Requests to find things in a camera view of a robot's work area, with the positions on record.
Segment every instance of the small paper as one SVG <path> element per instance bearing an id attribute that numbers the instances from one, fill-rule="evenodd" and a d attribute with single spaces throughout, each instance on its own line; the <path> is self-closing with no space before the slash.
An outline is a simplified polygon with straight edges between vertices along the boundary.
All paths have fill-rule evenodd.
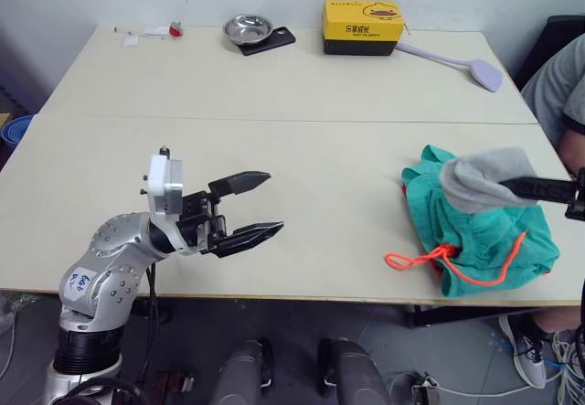
<path id="1" fill-rule="evenodd" d="M 72 302 L 79 300 L 91 287 L 97 272 L 78 266 L 71 273 L 63 288 L 63 296 Z"/>
<path id="2" fill-rule="evenodd" d="M 168 26 L 146 27 L 143 30 L 146 35 L 165 36 L 168 35 Z"/>
<path id="3" fill-rule="evenodd" d="M 135 35 L 129 35 L 124 38 L 125 47 L 134 47 L 138 45 L 138 37 Z"/>

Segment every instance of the shoe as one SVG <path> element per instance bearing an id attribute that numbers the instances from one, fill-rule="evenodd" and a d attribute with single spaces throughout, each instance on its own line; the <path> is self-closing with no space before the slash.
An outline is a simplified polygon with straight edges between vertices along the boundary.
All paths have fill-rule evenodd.
<path id="1" fill-rule="evenodd" d="M 547 385 L 547 370 L 542 359 L 542 341 L 524 335 L 518 327 L 517 315 L 500 316 L 500 328 L 514 349 L 514 366 L 520 378 L 534 389 Z"/>

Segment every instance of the person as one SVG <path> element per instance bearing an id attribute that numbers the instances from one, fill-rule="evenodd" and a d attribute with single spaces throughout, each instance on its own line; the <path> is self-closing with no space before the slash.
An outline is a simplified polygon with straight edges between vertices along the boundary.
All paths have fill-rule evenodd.
<path id="1" fill-rule="evenodd" d="M 572 176 L 585 167 L 585 35 L 575 38 L 528 81 L 522 95 Z M 542 343 L 575 329 L 580 308 L 556 307 L 499 319 L 514 349 L 514 365 L 526 384 L 543 389 L 547 373 Z"/>

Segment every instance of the cable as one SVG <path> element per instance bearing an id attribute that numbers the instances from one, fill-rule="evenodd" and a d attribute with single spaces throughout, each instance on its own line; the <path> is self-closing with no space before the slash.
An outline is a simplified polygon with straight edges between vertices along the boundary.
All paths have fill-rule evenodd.
<path id="1" fill-rule="evenodd" d="M 558 378 L 561 374 L 562 374 L 562 371 L 557 373 L 555 376 L 548 378 L 547 383 L 549 383 L 551 380 Z M 520 391 L 524 391 L 525 389 L 532 389 L 533 388 L 533 387 L 530 387 L 529 385 L 526 385 L 525 387 L 521 387 L 519 389 L 511 389 L 509 391 L 503 391 L 501 393 L 473 394 L 473 393 L 462 393 L 460 391 L 455 391 L 454 389 L 446 389 L 445 387 L 442 387 L 435 379 L 433 379 L 433 378 L 430 378 L 430 379 L 437 383 L 437 385 L 436 385 L 437 389 L 440 389 L 441 391 L 445 391 L 446 393 L 455 394 L 457 396 L 464 396 L 466 398 L 503 398 L 504 396 L 509 396 L 510 394 L 519 393 Z"/>
<path id="2" fill-rule="evenodd" d="M 146 278 L 149 287 L 149 310 L 148 310 L 148 336 L 146 338 L 146 356 L 144 357 L 143 367 L 140 376 L 136 380 L 136 384 L 142 386 L 146 381 L 148 368 L 153 359 L 154 349 L 156 348 L 156 341 L 158 340 L 160 332 L 160 315 L 158 311 L 158 299 L 156 297 L 155 283 L 156 283 L 156 265 L 153 263 L 150 269 L 146 270 Z"/>
<path id="3" fill-rule="evenodd" d="M 581 292 L 581 325 L 575 332 L 575 345 L 577 348 L 577 357 L 581 365 L 581 371 L 585 373 L 585 282 Z"/>
<path id="4" fill-rule="evenodd" d="M 6 359 L 6 363 L 4 364 L 4 368 L 2 372 L 0 372 L 0 379 L 4 377 L 8 368 L 10 367 L 10 362 L 12 361 L 12 356 L 15 353 L 15 337 L 16 337 L 16 314 L 12 319 L 12 336 L 10 337 L 10 350 L 8 350 L 8 358 Z"/>
<path id="5" fill-rule="evenodd" d="M 548 378 L 547 383 L 549 383 L 551 380 L 558 378 L 562 373 L 563 372 L 560 371 L 559 373 L 557 373 L 553 377 Z M 392 399 L 392 390 L 394 389 L 394 384 L 402 376 L 411 376 L 412 378 L 419 378 L 420 377 L 420 375 L 416 372 L 403 371 L 401 373 L 398 373 L 398 375 L 392 379 L 392 381 L 389 383 L 389 386 L 388 386 L 388 394 L 390 395 L 391 399 Z M 533 387 L 530 387 L 529 385 L 526 385 L 525 387 L 520 387 L 519 389 L 511 389 L 509 391 L 503 391 L 501 393 L 475 394 L 475 393 L 463 393 L 461 391 L 456 391 L 454 389 L 446 389 L 445 387 L 442 387 L 441 384 L 439 382 L 437 382 L 437 380 L 435 378 L 432 378 L 430 376 L 427 376 L 426 380 L 428 380 L 428 382 L 430 384 L 429 387 L 433 387 L 433 388 L 439 389 L 441 391 L 444 391 L 446 393 L 454 394 L 456 396 L 464 396 L 465 398 L 503 398 L 504 396 L 509 396 L 511 394 L 516 394 L 516 393 L 519 393 L 520 391 L 524 391 L 525 389 L 532 389 L 533 388 Z"/>
<path id="6" fill-rule="evenodd" d="M 81 382 L 77 387 L 73 388 L 69 393 L 67 393 L 63 399 L 59 401 L 59 403 L 62 401 L 67 403 L 67 399 L 75 398 L 77 395 L 91 387 L 107 387 L 110 389 L 118 389 L 128 394 L 134 403 L 139 405 L 149 404 L 148 399 L 145 397 L 140 388 L 136 387 L 132 382 L 128 382 L 127 380 L 119 378 L 102 377 L 91 378 L 85 382 Z"/>

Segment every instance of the person's arm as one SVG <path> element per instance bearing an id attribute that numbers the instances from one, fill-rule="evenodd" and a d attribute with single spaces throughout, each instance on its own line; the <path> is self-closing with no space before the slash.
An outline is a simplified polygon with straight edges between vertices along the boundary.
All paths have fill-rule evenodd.
<path id="1" fill-rule="evenodd" d="M 558 145 L 558 156 L 576 174 L 585 167 L 585 76 L 570 94 L 563 112 L 567 131 Z"/>
<path id="2" fill-rule="evenodd" d="M 558 156 L 571 173 L 577 174 L 585 167 L 585 135 L 568 128 L 560 139 Z"/>

